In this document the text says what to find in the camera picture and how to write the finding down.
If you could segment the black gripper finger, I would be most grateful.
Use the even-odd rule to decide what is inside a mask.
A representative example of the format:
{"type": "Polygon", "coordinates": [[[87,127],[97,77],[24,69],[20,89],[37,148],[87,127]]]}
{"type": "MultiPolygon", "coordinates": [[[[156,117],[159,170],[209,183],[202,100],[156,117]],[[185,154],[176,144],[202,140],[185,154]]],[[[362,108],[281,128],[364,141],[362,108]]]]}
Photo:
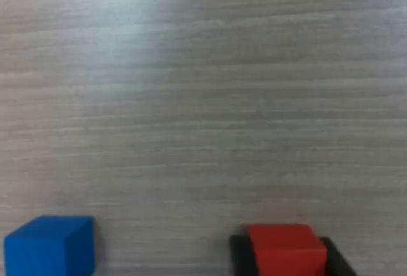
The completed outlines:
{"type": "Polygon", "coordinates": [[[232,235],[229,239],[232,274],[258,276],[258,267],[252,242],[246,235],[232,235]]]}
{"type": "Polygon", "coordinates": [[[329,237],[321,237],[321,242],[327,249],[325,275],[327,276],[357,276],[344,255],[329,237]]]}

